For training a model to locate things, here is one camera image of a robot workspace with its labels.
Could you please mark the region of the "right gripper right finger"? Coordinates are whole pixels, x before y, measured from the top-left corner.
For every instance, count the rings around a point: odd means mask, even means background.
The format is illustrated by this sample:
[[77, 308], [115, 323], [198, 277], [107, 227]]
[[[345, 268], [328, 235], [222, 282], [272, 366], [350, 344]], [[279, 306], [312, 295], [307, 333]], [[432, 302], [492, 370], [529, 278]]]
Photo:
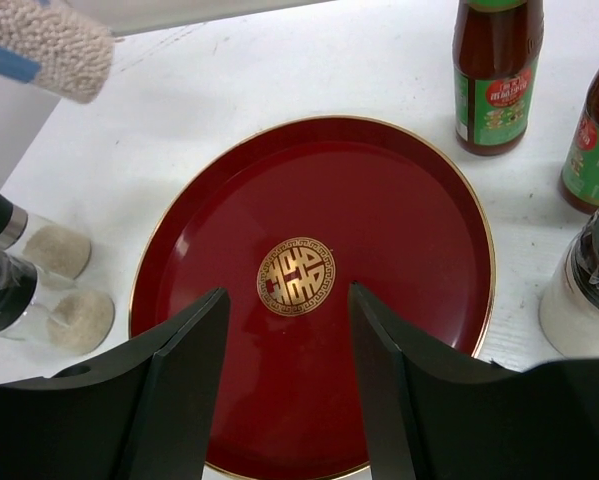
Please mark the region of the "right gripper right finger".
[[599, 358], [516, 372], [455, 350], [349, 288], [376, 479], [599, 479]]

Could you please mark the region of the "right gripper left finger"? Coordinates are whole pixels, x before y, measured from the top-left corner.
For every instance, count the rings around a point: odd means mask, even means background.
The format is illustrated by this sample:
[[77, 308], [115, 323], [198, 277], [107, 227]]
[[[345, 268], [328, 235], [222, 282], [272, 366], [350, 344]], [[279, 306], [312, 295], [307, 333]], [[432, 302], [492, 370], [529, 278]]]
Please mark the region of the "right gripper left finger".
[[198, 479], [230, 299], [213, 289], [98, 356], [0, 385], [0, 479]]

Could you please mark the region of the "black-cap glass jar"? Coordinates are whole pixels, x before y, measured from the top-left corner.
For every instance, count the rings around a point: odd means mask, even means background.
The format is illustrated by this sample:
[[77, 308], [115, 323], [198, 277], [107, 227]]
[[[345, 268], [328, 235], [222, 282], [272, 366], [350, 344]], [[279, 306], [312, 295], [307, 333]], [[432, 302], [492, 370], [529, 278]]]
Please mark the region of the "black-cap glass jar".
[[0, 252], [0, 337], [79, 356], [106, 339], [114, 318], [108, 294]]

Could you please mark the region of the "silver-lid spice jar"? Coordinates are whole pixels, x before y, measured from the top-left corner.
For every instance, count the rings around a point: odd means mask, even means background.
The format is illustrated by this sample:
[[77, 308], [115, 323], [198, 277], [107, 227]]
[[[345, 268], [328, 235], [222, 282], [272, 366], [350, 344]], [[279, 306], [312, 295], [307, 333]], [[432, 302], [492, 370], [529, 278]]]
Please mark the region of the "silver-lid spice jar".
[[64, 1], [0, 1], [0, 76], [80, 104], [107, 81], [115, 39]]

